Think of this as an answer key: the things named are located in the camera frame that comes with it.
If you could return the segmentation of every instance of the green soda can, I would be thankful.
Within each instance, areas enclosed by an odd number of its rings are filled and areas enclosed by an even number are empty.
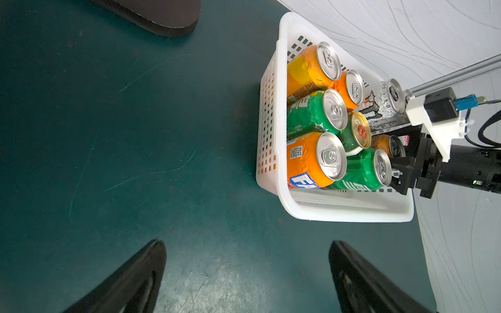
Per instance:
[[[339,132],[339,140],[343,143],[346,156],[352,156],[371,146],[371,129],[367,119],[362,113],[348,114],[346,128]]]
[[[346,174],[324,189],[377,190],[390,185],[391,164],[382,149],[368,148],[347,157]]]
[[[315,91],[288,108],[287,140],[311,132],[336,135],[347,123],[348,112],[341,95],[334,89]]]

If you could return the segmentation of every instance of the blue connector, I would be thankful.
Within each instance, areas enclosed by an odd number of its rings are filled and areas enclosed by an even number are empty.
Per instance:
[[[456,99],[455,101],[458,111],[468,110],[474,107],[478,107],[478,101],[475,95],[469,95],[464,98]]]

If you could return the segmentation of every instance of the dark green floor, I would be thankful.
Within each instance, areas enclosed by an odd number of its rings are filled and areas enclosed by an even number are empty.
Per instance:
[[[174,40],[88,1],[1,2],[1,312],[61,311],[155,237],[157,312],[338,312],[334,239],[435,309],[416,218],[296,220],[256,184],[285,12],[203,2]]]

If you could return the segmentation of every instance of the qr code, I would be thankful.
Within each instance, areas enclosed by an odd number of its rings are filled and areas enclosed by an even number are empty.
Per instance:
[[[291,149],[291,159],[300,158],[303,156],[303,146]]]

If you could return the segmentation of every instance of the black cable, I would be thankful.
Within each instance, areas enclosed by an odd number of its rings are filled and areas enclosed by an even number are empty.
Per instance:
[[[493,103],[498,103],[498,102],[501,102],[501,100],[485,101],[482,104],[493,104]],[[466,112],[466,117],[464,118],[464,121],[465,121],[466,124],[468,124],[468,119],[469,119],[470,112],[471,112],[471,109],[468,109],[468,111]],[[493,116],[491,116],[491,118],[489,118],[487,120],[487,122],[485,122],[482,125],[482,127],[480,127],[480,130],[478,131],[478,138],[479,138],[479,140],[481,142],[483,142],[483,143],[487,143],[489,145],[492,145],[492,147],[491,146],[482,146],[482,145],[479,145],[479,144],[471,141],[468,138],[468,135],[467,135],[467,132],[466,132],[467,128],[468,128],[468,125],[466,125],[464,127],[464,132],[465,132],[464,138],[466,139],[467,142],[469,142],[470,144],[472,144],[473,146],[478,147],[478,148],[482,148],[482,149],[497,149],[497,148],[501,148],[501,144],[500,143],[490,140],[489,138],[485,137],[484,134],[483,134],[483,132],[485,131],[485,129],[487,127],[489,127],[490,125],[494,124],[495,122],[497,122],[499,120],[501,120],[501,110],[499,112],[497,112],[496,114],[494,114]]]

